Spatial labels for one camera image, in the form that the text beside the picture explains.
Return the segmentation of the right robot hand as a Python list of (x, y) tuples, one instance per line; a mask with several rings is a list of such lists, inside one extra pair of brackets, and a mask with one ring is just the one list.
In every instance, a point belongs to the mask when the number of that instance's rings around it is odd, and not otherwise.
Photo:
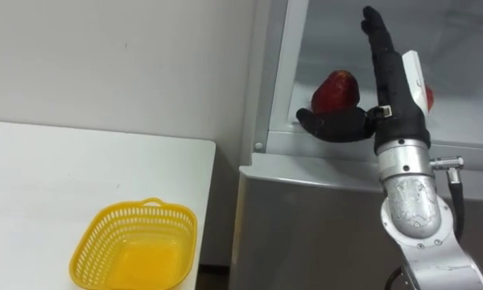
[(312, 95), (311, 107), (295, 116), (302, 128), (327, 143), (352, 143), (374, 138), (374, 147), (399, 139), (431, 146), (425, 115), (415, 103), (402, 56), (395, 50), (381, 14), (372, 6), (362, 9), (361, 29), (367, 35), (374, 67), (378, 104), (358, 106), (359, 86), (348, 71), (331, 72)]

